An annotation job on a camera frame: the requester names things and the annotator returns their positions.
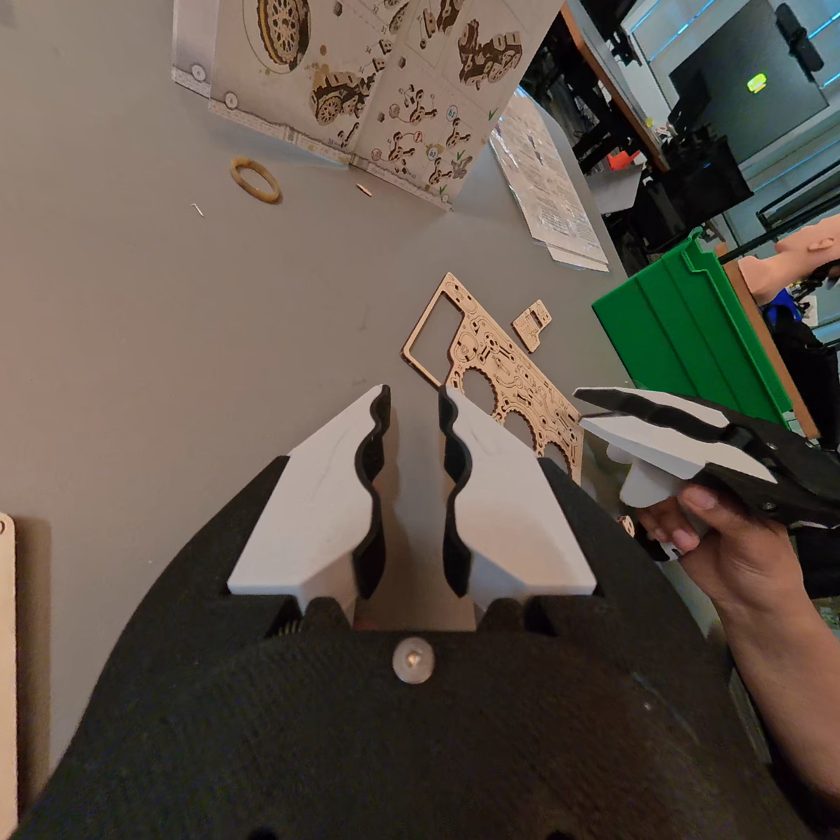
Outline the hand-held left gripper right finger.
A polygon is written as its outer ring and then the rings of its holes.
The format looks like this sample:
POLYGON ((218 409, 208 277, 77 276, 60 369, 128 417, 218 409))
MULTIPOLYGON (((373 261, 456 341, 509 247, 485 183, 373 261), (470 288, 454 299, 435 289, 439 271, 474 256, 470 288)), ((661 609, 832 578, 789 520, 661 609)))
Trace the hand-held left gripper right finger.
POLYGON ((444 470, 444 576, 479 623, 493 602, 590 596, 597 581, 540 459, 458 388, 438 390, 444 470))

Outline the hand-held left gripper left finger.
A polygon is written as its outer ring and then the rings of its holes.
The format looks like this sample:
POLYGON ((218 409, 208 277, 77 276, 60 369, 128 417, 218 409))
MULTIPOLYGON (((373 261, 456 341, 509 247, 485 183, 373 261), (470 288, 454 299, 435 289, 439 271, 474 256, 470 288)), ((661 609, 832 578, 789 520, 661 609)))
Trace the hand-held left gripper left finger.
POLYGON ((377 385, 289 453, 227 580, 232 595, 332 598, 350 623, 385 569, 382 502, 391 390, 377 385))

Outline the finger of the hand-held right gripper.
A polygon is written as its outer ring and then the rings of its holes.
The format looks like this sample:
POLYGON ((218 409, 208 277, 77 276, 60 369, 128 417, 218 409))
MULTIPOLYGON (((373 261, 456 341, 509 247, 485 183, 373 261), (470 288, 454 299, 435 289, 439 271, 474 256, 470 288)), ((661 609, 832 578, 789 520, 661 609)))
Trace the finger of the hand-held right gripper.
POLYGON ((620 492, 630 508, 649 508, 675 497, 709 465, 775 484, 770 470, 750 455, 726 443, 705 443, 629 415, 585 416, 583 429, 607 442, 610 459, 630 466, 620 492))
POLYGON ((635 417, 659 427, 687 429, 690 433, 719 433, 730 425, 720 409, 667 392, 585 386, 575 389, 573 396, 609 413, 635 417))

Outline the laser-cut wooden puzzle sheet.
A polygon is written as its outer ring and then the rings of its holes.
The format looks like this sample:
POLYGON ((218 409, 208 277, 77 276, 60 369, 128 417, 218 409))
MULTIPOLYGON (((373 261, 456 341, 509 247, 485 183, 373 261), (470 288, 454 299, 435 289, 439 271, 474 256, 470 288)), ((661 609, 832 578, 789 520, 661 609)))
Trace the laser-cut wooden puzzle sheet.
POLYGON ((401 356, 433 388, 453 386, 464 392, 468 371, 479 372, 494 396, 492 416, 504 424, 511 413, 523 418, 539 457, 553 445, 563 455, 569 475, 582 483, 584 431, 581 414, 565 395, 530 361, 508 333, 451 273, 436 288, 404 343, 401 356), (432 310, 444 298, 458 311, 460 321, 448 349, 448 372, 440 381, 413 355, 413 346, 432 310))

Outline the person's right forearm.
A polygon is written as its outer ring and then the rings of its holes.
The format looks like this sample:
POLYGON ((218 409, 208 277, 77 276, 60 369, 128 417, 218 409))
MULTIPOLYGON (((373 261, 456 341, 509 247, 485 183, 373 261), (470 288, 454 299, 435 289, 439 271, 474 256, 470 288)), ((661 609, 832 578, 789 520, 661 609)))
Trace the person's right forearm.
POLYGON ((839 804, 839 644, 802 578, 737 568, 712 598, 742 681, 802 781, 839 804))

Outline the person's right hand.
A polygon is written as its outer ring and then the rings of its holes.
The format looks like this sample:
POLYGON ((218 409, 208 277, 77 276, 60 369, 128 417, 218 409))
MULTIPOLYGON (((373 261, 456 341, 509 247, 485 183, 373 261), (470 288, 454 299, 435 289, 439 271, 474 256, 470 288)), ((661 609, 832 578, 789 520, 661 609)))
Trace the person's right hand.
POLYGON ((737 499, 691 484, 639 509, 648 536, 673 545, 679 564, 723 615, 782 614, 810 605, 786 529, 737 499))

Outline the green plastic bin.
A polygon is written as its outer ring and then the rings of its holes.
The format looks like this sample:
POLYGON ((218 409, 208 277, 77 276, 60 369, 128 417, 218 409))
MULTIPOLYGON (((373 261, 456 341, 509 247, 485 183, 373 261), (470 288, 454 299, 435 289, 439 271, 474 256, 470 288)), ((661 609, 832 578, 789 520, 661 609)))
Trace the green plastic bin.
POLYGON ((796 432, 793 401, 701 229, 592 304, 636 388, 699 397, 796 432))

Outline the brown wooden board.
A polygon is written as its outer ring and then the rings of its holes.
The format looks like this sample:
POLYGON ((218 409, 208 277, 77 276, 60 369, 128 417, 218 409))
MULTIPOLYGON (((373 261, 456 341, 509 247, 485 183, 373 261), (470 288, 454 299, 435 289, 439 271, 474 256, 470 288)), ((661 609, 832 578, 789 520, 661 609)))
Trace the brown wooden board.
POLYGON ((724 264, 723 258, 728 254, 728 245, 726 243, 715 246, 713 251, 723 266, 723 269, 729 278, 730 284, 742 305, 745 316, 755 331, 758 341, 767 355, 773 371, 780 380, 788 402, 791 403, 791 410, 784 416, 785 422, 789 425, 791 430, 801 434, 813 442, 818 441, 820 437, 818 428, 813 421, 811 413, 808 411, 804 401, 802 400, 802 396, 793 382, 791 374, 785 366, 777 347, 775 346, 771 332, 763 320, 760 308, 749 292, 749 288, 742 276, 738 263, 736 261, 731 261, 724 264))

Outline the beige mannequin head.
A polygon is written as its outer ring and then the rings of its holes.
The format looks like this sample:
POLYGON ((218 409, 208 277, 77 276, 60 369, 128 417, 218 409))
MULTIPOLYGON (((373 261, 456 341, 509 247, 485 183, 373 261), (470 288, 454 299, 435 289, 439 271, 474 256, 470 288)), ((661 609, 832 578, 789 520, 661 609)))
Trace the beige mannequin head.
POLYGON ((782 239, 766 259, 747 256, 738 267, 752 299, 768 305, 788 286, 839 260, 839 215, 824 218, 782 239))

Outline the black equipment case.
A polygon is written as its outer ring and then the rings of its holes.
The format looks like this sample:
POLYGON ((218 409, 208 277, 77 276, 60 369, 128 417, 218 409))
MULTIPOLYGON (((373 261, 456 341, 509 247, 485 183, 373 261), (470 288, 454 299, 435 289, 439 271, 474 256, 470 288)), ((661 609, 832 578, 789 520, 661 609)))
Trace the black equipment case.
POLYGON ((649 256, 675 247, 753 196, 728 138, 707 125, 667 141, 663 153, 667 171, 643 176, 626 221, 649 256))

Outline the plastic sleeve with paper sheet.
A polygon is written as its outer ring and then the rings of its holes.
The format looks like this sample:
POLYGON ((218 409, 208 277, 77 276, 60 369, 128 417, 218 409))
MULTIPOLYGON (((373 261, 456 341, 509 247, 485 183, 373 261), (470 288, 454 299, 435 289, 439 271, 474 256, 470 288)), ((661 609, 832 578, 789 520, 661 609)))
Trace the plastic sleeve with paper sheet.
POLYGON ((607 272, 608 258, 542 112, 521 88, 511 96, 489 144, 532 240, 557 262, 607 272))

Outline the dark grey monitor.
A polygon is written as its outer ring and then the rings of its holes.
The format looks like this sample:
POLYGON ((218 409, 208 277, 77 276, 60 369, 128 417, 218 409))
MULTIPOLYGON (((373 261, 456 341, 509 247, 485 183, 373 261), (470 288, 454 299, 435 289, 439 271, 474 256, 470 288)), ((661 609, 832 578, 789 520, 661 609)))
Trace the dark grey monitor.
POLYGON ((745 3, 669 74, 680 96, 702 76, 710 95, 703 117, 723 133, 734 133, 743 120, 786 133, 828 108, 781 31, 780 5, 745 3))

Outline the tan rubber band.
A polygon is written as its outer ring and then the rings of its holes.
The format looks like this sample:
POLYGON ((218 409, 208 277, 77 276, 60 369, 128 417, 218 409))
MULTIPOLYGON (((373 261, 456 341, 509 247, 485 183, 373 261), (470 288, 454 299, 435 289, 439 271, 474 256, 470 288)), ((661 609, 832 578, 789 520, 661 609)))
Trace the tan rubber band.
POLYGON ((271 205, 282 203, 280 185, 263 164, 246 156, 237 156, 231 161, 229 170, 234 182, 258 201, 271 205), (245 171, 253 172, 262 178, 267 184, 267 189, 263 190, 251 184, 243 175, 245 171))

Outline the wooden edged table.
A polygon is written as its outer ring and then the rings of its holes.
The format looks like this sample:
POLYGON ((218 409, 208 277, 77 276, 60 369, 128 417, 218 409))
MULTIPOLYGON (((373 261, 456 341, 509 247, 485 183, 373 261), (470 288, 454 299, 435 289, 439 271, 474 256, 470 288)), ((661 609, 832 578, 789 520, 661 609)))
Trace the wooden edged table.
POLYGON ((584 63, 594 72, 604 89, 609 91, 611 104, 623 115, 632 135, 643 145, 647 160, 661 172, 669 169, 655 132, 646 125, 644 112, 629 89, 618 64, 604 39, 581 2, 564 2, 560 13, 570 30, 575 47, 584 63))

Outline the open instruction booklet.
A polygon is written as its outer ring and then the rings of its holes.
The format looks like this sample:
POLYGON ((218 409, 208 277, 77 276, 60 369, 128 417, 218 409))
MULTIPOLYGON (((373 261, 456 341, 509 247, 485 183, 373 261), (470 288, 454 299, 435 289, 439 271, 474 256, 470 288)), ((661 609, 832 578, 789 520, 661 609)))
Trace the open instruction booklet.
POLYGON ((172 78, 218 116, 450 208, 558 1, 175 1, 172 78))

